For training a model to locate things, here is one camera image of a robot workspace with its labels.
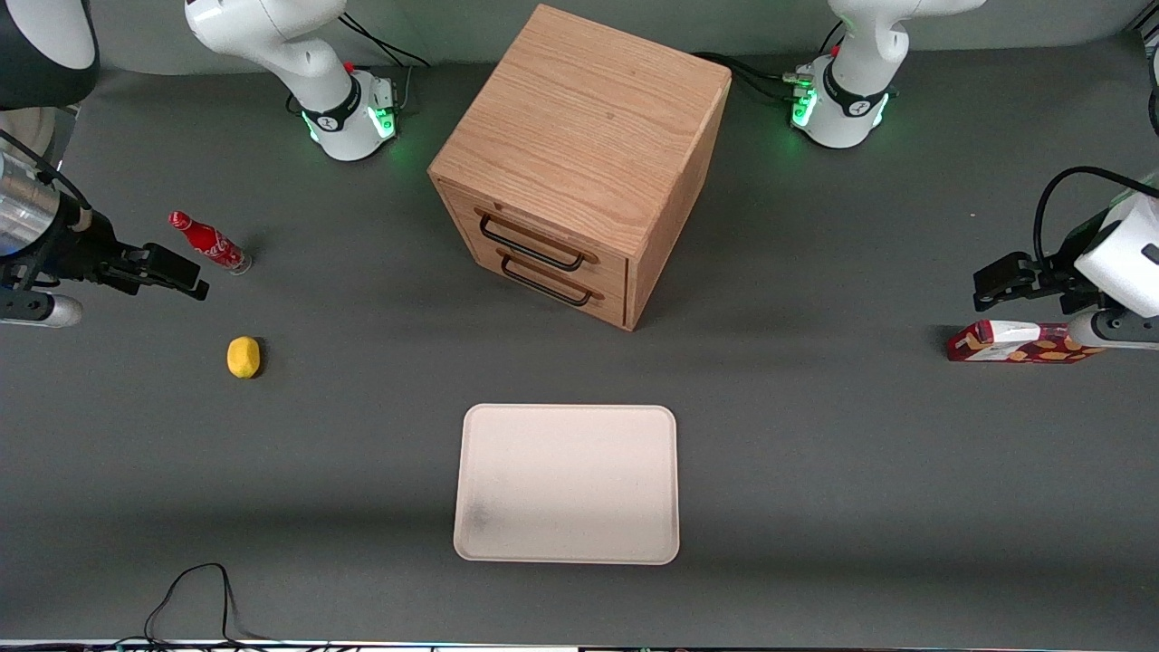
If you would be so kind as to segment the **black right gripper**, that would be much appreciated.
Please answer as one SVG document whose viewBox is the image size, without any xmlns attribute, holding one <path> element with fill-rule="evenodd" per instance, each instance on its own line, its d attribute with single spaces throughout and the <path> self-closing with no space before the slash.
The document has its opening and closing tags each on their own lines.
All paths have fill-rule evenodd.
<svg viewBox="0 0 1159 652">
<path fill-rule="evenodd" d="M 123 244 L 99 214 L 86 230 L 73 230 L 79 215 L 75 204 L 3 204 L 3 290 L 52 288 L 70 280 L 107 285 L 129 296 L 156 286 L 206 299 L 210 284 L 199 280 L 198 264 L 161 244 Z"/>
</svg>

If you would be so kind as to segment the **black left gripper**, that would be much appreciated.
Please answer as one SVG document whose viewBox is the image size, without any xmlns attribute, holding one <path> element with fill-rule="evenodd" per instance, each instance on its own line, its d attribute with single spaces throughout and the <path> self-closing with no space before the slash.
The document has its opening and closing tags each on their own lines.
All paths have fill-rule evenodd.
<svg viewBox="0 0 1159 652">
<path fill-rule="evenodd" d="M 1032 228 L 1032 249 L 1038 261 L 1035 290 L 1035 261 L 1027 254 L 1006 254 L 974 273 L 972 305 L 975 312 L 987 312 L 1003 302 L 1038 300 L 1059 296 L 1064 314 L 1076 314 L 1088 308 L 1101 308 L 1105 294 L 1096 285 L 1078 272 L 1078 257 L 1096 242 L 1105 227 L 1106 214 L 1089 217 L 1067 232 L 1057 252 L 1047 255 L 1042 239 L 1042 219 L 1036 218 Z"/>
</svg>

